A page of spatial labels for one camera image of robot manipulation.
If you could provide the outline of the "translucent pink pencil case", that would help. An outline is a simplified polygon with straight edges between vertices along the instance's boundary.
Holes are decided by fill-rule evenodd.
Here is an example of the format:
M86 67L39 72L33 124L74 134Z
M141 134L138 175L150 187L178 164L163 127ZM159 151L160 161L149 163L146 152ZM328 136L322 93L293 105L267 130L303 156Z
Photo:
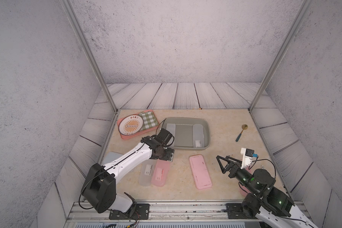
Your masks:
M163 187L166 183L166 179L168 176L168 172L170 169L171 162L169 161L163 161L158 160L155 169L154 174L151 180L151 184L157 187Z

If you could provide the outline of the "clear pencil case with label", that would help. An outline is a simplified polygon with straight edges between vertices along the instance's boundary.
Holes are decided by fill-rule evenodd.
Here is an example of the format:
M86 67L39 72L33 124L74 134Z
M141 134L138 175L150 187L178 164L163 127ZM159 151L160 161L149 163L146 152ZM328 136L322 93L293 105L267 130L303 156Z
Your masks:
M149 159L142 163L140 176L138 180L138 183L141 186L148 187L151 185L156 163L157 163L157 160L154 160L154 159Z

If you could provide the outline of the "grey plastic storage box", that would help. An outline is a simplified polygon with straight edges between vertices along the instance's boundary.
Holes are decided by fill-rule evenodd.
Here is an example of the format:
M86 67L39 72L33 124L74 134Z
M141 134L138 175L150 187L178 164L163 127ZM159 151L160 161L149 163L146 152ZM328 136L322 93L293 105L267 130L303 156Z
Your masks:
M162 128L166 129L167 124L176 124L175 140L171 148L175 150L190 150L190 151L201 151L205 150L210 146L211 133L210 126L207 121L200 118L186 118L186 117L168 117L162 124ZM193 125L201 124L204 129L204 147L194 148L193 147Z

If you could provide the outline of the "clear frosted pencil case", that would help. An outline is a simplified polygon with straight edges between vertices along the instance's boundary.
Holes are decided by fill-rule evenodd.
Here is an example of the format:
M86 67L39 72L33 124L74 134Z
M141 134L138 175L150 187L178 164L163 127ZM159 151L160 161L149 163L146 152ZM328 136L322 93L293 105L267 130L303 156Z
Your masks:
M172 139L175 137L175 132L176 132L176 124L175 123L168 123L166 125L166 130L172 134Z

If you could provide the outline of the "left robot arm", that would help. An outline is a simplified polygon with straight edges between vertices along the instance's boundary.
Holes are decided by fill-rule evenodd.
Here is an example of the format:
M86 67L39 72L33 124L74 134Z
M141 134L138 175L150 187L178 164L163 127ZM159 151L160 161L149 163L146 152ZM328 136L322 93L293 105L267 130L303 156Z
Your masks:
M135 200L126 193L118 193L117 184L136 166L146 160L169 161L174 154L170 148L174 136L143 137L132 150L112 162L91 166L81 189L83 196L91 209L98 213L116 210L126 213L136 204Z

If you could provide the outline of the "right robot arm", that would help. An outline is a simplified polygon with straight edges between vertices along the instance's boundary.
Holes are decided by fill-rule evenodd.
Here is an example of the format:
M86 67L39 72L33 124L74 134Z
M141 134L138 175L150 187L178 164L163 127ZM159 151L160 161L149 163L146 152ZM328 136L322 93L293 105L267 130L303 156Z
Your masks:
M257 218L272 228L316 228L317 226L296 206L293 199L276 188L276 179L267 170L250 173L242 162L226 156L216 157L223 174L237 179L249 192L241 203L247 218Z

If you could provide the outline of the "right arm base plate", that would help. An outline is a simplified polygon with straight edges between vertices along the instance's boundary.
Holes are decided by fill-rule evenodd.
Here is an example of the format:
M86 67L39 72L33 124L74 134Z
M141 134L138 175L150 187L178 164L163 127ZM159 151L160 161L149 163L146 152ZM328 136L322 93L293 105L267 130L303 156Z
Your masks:
M261 204L227 203L224 212L228 219L256 219L260 207Z

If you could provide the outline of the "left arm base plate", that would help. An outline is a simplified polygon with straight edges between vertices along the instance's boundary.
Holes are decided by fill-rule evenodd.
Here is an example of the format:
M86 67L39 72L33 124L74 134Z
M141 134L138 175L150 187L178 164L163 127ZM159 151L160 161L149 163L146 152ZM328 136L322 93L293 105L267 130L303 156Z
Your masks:
M136 203L126 212L118 210L110 210L110 220L148 220L150 212L150 204Z

